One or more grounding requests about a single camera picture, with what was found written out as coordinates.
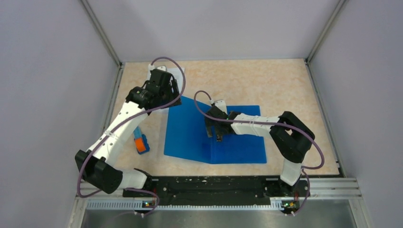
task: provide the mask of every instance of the orange block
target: orange block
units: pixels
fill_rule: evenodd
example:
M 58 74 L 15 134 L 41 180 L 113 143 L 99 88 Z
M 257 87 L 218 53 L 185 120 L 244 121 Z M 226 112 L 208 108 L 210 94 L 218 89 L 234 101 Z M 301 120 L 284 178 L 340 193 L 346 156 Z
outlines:
M 144 152 L 144 151 L 146 150 L 142 138 L 135 139 L 134 142 L 136 143 L 136 147 L 137 147 L 137 150 L 138 150 L 139 152 Z

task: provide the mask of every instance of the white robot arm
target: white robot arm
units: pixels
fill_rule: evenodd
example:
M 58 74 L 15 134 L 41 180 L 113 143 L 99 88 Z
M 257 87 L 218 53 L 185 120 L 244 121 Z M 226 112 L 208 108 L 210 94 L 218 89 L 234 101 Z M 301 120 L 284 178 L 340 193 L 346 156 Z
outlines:
M 80 170 L 94 151 L 84 167 L 82 179 L 108 194 L 128 187 L 141 189 L 147 180 L 146 174 L 136 169 L 115 169 L 117 157 L 133 130 L 150 114 L 145 111 L 166 105 L 178 96 L 179 89 L 173 75 L 164 66 L 152 70 L 150 80 L 129 92 L 119 114 L 97 142 L 87 151 L 77 152 L 75 160 Z M 178 99 L 170 107 L 180 104 Z
M 206 114 L 218 119 L 241 122 L 229 123 L 205 117 L 207 135 L 213 136 L 211 128 L 214 127 L 215 136 L 219 142 L 223 140 L 222 137 L 226 134 L 250 134 L 272 138 L 284 157 L 280 179 L 289 186 L 293 186 L 297 182 L 301 175 L 302 161 L 312 143 L 296 131 L 288 134 L 286 130 L 290 129 L 282 126 L 256 124 L 262 122 L 286 123 L 301 129 L 312 139 L 315 139 L 315 135 L 293 113 L 284 112 L 281 116 L 275 117 L 252 116 L 239 112 L 228 114 L 225 102 L 219 100 L 212 104 L 211 109 Z

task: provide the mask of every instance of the white wall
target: white wall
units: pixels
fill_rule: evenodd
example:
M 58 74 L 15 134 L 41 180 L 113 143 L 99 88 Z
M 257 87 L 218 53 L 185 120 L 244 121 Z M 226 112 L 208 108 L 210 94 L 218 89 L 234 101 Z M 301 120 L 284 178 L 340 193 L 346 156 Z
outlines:
M 376 227 L 402 227 L 403 1 L 349 1 L 313 62 L 336 143 Z
M 122 61 L 302 58 L 338 0 L 89 0 Z
M 65 227 L 116 66 L 77 0 L 0 9 L 0 226 Z

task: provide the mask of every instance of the tabletop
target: tabletop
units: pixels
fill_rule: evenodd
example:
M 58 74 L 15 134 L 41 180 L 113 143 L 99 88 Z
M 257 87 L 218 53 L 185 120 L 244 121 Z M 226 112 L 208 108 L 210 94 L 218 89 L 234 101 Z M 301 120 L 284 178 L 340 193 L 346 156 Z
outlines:
M 227 105 L 259 105 L 262 116 L 278 116 L 284 111 L 293 112 L 315 134 L 315 142 L 325 156 L 325 165 L 308 174 L 339 174 L 317 100 L 303 59 L 264 60 L 209 60 L 179 61 L 185 68 L 184 96 L 193 98 L 198 90 L 206 90 L 214 100 L 223 99 Z M 122 107 L 125 97 L 135 86 L 141 86 L 147 76 L 149 62 L 126 63 L 120 82 L 113 118 Z M 156 62 L 156 66 L 175 67 L 170 62 Z M 198 100 L 209 104 L 207 96 Z M 151 113 L 140 128 L 146 135 L 150 151 L 139 155 L 134 138 L 130 137 L 115 165 L 119 169 L 138 168 L 153 176 L 194 175 L 280 175 L 283 156 L 274 142 L 265 139 L 266 164 L 206 164 L 163 154 L 167 113 Z M 312 148 L 303 162 L 317 166 L 320 157 Z

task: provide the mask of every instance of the blue object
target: blue object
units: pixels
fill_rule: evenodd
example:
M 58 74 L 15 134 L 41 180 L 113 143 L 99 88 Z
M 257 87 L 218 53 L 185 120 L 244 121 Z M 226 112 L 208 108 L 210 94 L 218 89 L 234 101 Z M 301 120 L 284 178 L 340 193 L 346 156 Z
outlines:
M 263 137 L 225 135 L 222 142 L 207 137 L 204 116 L 193 99 L 182 96 L 182 105 L 170 107 L 164 154 L 210 164 L 267 163 Z M 209 105 L 198 102 L 203 112 Z M 260 115 L 258 105 L 227 106 L 228 111 Z
M 145 151 L 140 152 L 140 151 L 138 150 L 137 146 L 136 146 L 137 152 L 138 152 L 139 154 L 143 154 L 143 153 L 149 152 L 149 151 L 150 151 L 150 146 L 149 146 L 148 143 L 147 143 L 147 137 L 145 136 L 145 134 L 143 134 L 143 133 L 141 132 L 140 127 L 136 127 L 136 129 L 133 131 L 133 134 L 134 134 L 134 140 L 136 140 L 136 139 L 138 139 L 138 138 L 142 138 L 143 144 L 144 144 L 144 147 L 145 147 Z

